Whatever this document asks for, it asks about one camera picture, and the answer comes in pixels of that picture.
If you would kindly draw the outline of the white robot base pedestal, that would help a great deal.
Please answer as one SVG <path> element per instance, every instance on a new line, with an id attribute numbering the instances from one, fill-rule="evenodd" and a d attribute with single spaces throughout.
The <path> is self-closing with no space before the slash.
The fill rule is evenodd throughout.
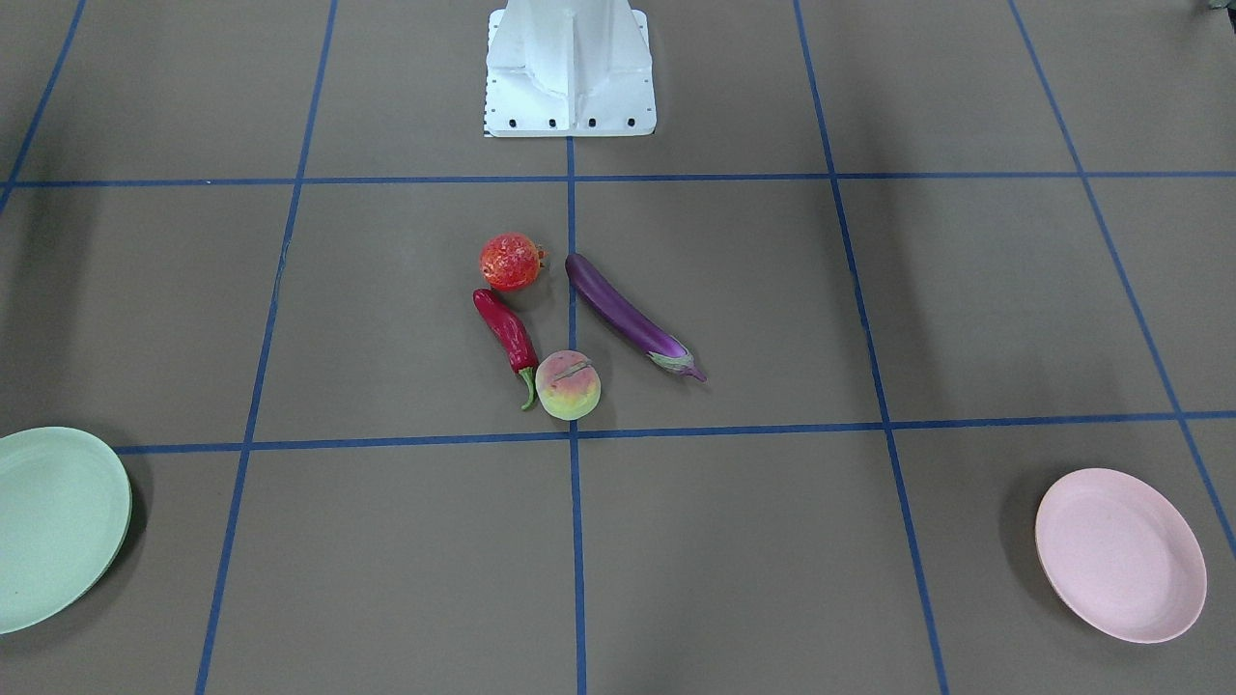
<path id="1" fill-rule="evenodd" d="M 509 1 L 487 22 L 483 135 L 637 137 L 658 130 L 646 14 L 627 1 Z"/>

